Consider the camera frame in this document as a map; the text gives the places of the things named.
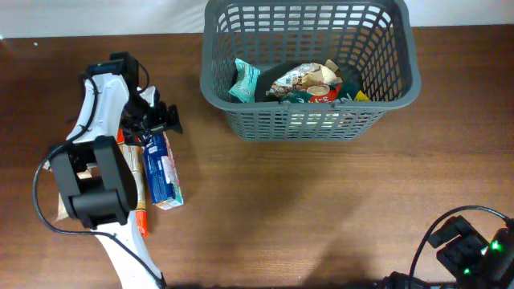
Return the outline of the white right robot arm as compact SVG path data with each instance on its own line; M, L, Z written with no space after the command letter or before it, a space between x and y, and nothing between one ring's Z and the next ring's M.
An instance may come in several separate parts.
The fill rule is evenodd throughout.
M410 271L393 272L378 285L381 289L513 289L513 219L505 218L488 241L462 216L447 219L440 228L436 221L414 253ZM436 249L440 265L455 279L451 283L430 283L414 276L425 245Z

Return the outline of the mint green snack wrapper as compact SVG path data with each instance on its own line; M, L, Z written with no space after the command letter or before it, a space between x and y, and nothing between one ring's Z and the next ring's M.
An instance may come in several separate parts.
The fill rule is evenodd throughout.
M254 103L261 71L242 59L235 60L235 67L236 81L228 92L242 103Z

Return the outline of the green Nescafe coffee bag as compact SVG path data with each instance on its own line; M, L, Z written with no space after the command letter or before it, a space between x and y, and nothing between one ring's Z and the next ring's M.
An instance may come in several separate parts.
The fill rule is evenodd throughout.
M289 92L281 101L298 104L343 103L351 101L370 101L370 98L355 84L317 85L307 90Z

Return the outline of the beige Pantree snack bag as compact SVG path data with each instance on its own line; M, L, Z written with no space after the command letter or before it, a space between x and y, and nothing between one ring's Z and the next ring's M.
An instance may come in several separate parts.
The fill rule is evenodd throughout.
M266 96L283 99L289 92L307 90L322 84L339 83L343 83L342 72L331 59L327 59L324 64L303 63L275 80L266 91Z

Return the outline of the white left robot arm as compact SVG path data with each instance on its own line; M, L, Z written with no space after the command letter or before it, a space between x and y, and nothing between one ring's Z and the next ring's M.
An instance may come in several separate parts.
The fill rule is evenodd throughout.
M39 164L32 197L49 230L96 237L124 288L165 288L137 228L137 183L117 143L120 132L132 146L169 130L182 132L176 105L161 101L155 87L140 85L144 69L128 52L87 67L80 76L84 102L75 127ZM80 221L83 230L59 229L43 216L37 197L44 169L53 172L68 217Z

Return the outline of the orange biscuit packet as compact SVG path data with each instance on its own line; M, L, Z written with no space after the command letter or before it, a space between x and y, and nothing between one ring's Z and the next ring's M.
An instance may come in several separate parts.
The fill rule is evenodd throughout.
M142 163L142 148L128 145L122 130L119 128L117 144L131 170L137 187L137 207L135 209L137 228L143 238L149 235L147 211L145 205L144 166Z

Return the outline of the blue rectangular carton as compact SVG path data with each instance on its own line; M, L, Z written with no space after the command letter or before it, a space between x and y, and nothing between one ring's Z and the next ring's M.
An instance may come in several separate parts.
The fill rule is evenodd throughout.
M150 138L143 158L152 203L162 210L182 206L184 199L177 168L164 132Z

